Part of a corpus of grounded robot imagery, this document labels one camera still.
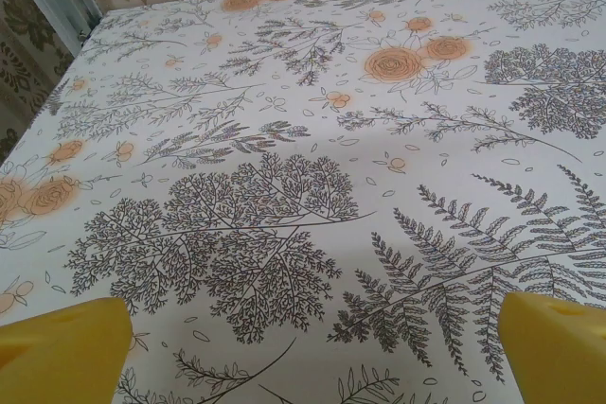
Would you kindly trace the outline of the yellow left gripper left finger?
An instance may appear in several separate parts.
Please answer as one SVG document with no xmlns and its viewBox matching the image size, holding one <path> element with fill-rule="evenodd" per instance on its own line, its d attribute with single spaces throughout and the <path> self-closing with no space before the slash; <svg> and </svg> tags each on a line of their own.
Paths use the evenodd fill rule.
<svg viewBox="0 0 606 404">
<path fill-rule="evenodd" d="M 110 403 L 133 334 L 107 297 L 1 327 L 3 403 Z"/>
</svg>

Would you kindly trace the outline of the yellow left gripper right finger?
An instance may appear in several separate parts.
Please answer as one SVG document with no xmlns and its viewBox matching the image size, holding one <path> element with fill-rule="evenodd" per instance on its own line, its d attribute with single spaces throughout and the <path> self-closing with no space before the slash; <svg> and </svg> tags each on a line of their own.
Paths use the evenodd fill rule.
<svg viewBox="0 0 606 404">
<path fill-rule="evenodd" d="M 605 401 L 605 311 L 511 292 L 500 340 L 525 403 Z"/>
</svg>

